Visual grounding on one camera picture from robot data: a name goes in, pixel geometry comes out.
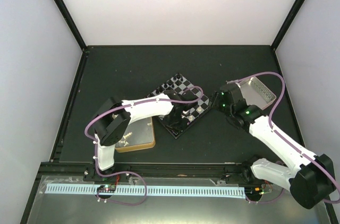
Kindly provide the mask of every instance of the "tray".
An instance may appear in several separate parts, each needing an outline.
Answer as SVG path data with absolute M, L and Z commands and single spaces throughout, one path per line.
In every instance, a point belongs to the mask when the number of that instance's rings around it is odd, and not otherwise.
M 256 76 L 238 83 L 243 97 L 248 105 L 256 105 L 262 110 L 270 106 L 276 99 L 271 92 Z
M 138 120 L 127 127 L 123 138 L 116 143 L 116 151 L 138 151 L 152 148 L 155 144 L 154 125 L 149 117 Z

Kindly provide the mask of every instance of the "cable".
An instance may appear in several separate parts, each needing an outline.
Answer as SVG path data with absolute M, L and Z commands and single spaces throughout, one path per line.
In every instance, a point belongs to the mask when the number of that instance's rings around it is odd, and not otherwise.
M 116 178 L 116 183 L 115 183 L 115 185 L 116 185 L 116 186 L 118 185 L 119 179 L 120 179 L 120 176 L 119 176 L 119 175 L 117 175 L 117 178 Z
M 273 190 L 273 186 L 272 186 L 272 185 L 271 185 L 271 184 L 270 184 L 268 181 L 266 181 L 266 180 L 265 180 L 265 183 L 266 183 L 266 184 L 268 184 L 268 185 L 269 185 L 269 187 L 270 187 L 270 189 L 272 189 L 272 190 Z
M 135 102 L 134 105 L 140 105 L 140 104 L 145 104 L 145 103 L 149 103 L 149 102 L 156 102 L 156 101 L 165 101 L 165 102 L 172 102 L 172 103 L 177 103 L 177 104 L 192 104 L 192 103 L 198 102 L 204 95 L 202 88 L 199 87 L 199 86 L 193 86 L 193 87 L 187 88 L 184 92 L 191 90 L 191 89 L 198 89 L 201 92 L 200 96 L 195 100 L 181 101 L 181 100 L 172 100 L 172 99 L 163 99 L 163 98 L 160 98 L 160 99 L 153 98 L 153 99 L 146 99 L 146 100 L 141 100 L 141 101 Z M 106 116 L 108 114 L 114 113 L 115 111 L 118 111 L 118 110 L 121 110 L 121 109 L 124 109 L 124 108 L 127 108 L 127 107 L 131 107 L 131 105 L 118 106 L 116 108 L 113 108 L 111 110 L 108 110 L 108 111 L 98 115 L 96 118 L 94 118 L 92 121 L 90 121 L 90 123 L 85 127 L 84 134 L 85 134 L 86 137 L 92 139 L 93 143 L 95 144 L 95 168 L 96 168 L 97 174 L 100 177 L 111 177 L 111 176 L 120 175 L 120 174 L 131 174 L 131 175 L 135 175 L 138 178 L 140 178 L 142 180 L 144 188 L 145 188 L 144 196 L 143 196 L 142 200 L 139 201 L 138 203 L 131 204 L 131 203 L 124 203 L 124 202 L 120 202 L 120 201 L 116 201 L 116 200 L 109 200 L 109 199 L 105 199 L 104 201 L 105 202 L 112 202 L 112 203 L 116 203 L 116 204 L 127 205 L 127 206 L 136 206 L 136 205 L 140 205 L 141 203 L 143 203 L 145 201 L 146 197 L 147 197 L 147 189 L 148 188 L 147 188 L 147 184 L 146 184 L 145 180 L 139 174 L 136 174 L 136 173 L 130 172 L 130 171 L 122 171 L 122 172 L 112 173 L 112 174 L 109 174 L 109 175 L 103 175 L 99 171 L 99 166 L 98 166 L 98 143 L 99 142 L 94 136 L 89 134 L 90 127 L 96 121 L 100 120 L 101 118 L 103 118 L 104 116 Z M 98 201 L 103 200 L 99 197 L 99 191 L 97 192 L 97 199 L 98 199 Z
M 284 92 L 285 92 L 285 81 L 283 79 L 283 77 L 281 75 L 279 75 L 278 73 L 275 73 L 275 72 L 261 72 L 261 73 L 257 73 L 257 74 L 253 74 L 253 75 L 250 75 L 250 76 L 247 76 L 245 78 L 242 78 L 242 79 L 239 79 L 239 80 L 234 80 L 234 81 L 229 81 L 227 82 L 227 84 L 229 83 L 235 83 L 235 82 L 240 82 L 240 81 L 243 81 L 245 79 L 249 79 L 249 78 L 252 78 L 254 76 L 259 76 L 259 75 L 265 75 L 265 74 L 270 74 L 270 75 L 275 75 L 277 77 L 280 78 L 281 80 L 281 83 L 282 83 L 282 90 L 281 90 L 281 93 L 280 93 L 280 96 L 279 98 L 276 100 L 276 103 L 274 104 L 273 108 L 271 109 L 270 113 L 269 113 L 269 126 L 271 129 L 273 129 L 273 124 L 272 124 L 272 116 L 273 116 L 273 113 L 276 109 L 276 107 L 278 106 L 278 104 L 281 102 L 282 98 L 283 98 L 283 95 L 284 95 Z M 299 148 L 297 148 L 296 146 L 294 146 L 290 141 L 288 141 L 283 135 L 281 135 L 281 133 L 277 130 L 273 130 L 273 132 L 275 134 L 277 134 L 283 141 L 285 141 L 287 144 L 289 144 L 289 146 L 291 146 L 295 151 L 297 151 L 299 154 L 301 154 L 301 150 Z M 318 164 L 315 160 L 313 160 L 312 158 L 310 158 L 308 155 L 306 154 L 302 154 L 301 156 L 305 157 L 306 159 L 308 159 L 311 163 L 313 163 L 316 167 L 318 167 L 326 176 L 327 178 L 334 184 L 334 186 L 336 187 L 336 189 L 338 190 L 339 194 L 340 194 L 340 184 L 333 178 L 333 176 L 325 169 L 323 168 L 320 164 Z M 327 200 L 327 199 L 323 199 L 323 201 L 325 203 L 329 203 L 329 204 L 339 204 L 340 203 L 340 197 L 338 200 L 336 201 L 332 201 L 332 200 Z

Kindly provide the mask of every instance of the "white wall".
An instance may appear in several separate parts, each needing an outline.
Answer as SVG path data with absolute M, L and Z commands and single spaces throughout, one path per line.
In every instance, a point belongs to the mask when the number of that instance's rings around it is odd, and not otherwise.
M 338 182 L 339 39 L 340 0 L 306 0 L 277 50 L 305 143 L 332 158 Z M 334 207 L 340 218 L 340 206 Z
M 19 223 L 48 161 L 81 50 L 53 0 L 0 0 L 1 223 Z
M 295 0 L 64 0 L 88 45 L 270 45 Z

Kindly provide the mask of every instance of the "perforated metal plate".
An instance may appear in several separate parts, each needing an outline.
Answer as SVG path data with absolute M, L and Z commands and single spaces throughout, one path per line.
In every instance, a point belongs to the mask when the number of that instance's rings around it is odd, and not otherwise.
M 46 194 L 95 195 L 100 185 L 93 184 L 47 184 Z M 117 185 L 115 192 L 102 192 L 100 195 L 143 196 L 142 185 Z M 232 197 L 244 199 L 241 187 L 194 187 L 194 186 L 148 186 L 148 196 L 199 196 Z

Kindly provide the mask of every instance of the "white ceiling panel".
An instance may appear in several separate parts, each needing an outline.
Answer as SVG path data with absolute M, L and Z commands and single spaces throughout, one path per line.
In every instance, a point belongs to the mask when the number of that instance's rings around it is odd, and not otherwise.
M 64 0 L 87 45 L 269 45 L 295 0 Z

